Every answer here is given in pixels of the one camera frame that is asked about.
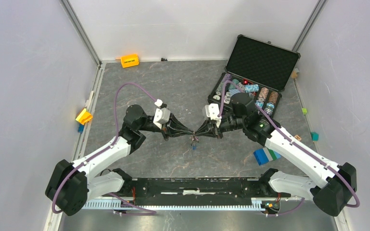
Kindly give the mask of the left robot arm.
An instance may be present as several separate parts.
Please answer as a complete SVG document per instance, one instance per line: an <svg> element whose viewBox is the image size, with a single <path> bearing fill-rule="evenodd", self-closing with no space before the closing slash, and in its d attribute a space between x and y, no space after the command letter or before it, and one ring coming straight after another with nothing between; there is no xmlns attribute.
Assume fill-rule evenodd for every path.
<svg viewBox="0 0 370 231"><path fill-rule="evenodd" d="M146 139L142 131L160 133L166 141L193 134L166 107L156 109L154 115L147 115L141 106L129 106L121 129L109 142L74 162L63 159L56 164L45 190L45 195L52 201L52 212L72 216L98 196L108 193L128 195L132 191L129 180L114 171L103 176L99 174L139 149Z"/></svg>

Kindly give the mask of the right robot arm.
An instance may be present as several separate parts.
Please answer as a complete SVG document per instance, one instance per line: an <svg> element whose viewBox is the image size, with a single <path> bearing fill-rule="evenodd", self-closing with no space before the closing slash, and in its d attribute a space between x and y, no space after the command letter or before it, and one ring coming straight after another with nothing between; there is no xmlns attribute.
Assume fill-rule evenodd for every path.
<svg viewBox="0 0 370 231"><path fill-rule="evenodd" d="M264 196L289 193L311 200L324 213L336 217L345 207L357 208L357 171L346 162L342 165L329 160L293 137L274 121L247 93L231 97L232 112L222 116L216 103L205 105L204 123L196 136L222 138L223 133L242 130L249 140L277 152L298 167L306 176L286 174L269 169L261 177L259 191Z"/></svg>

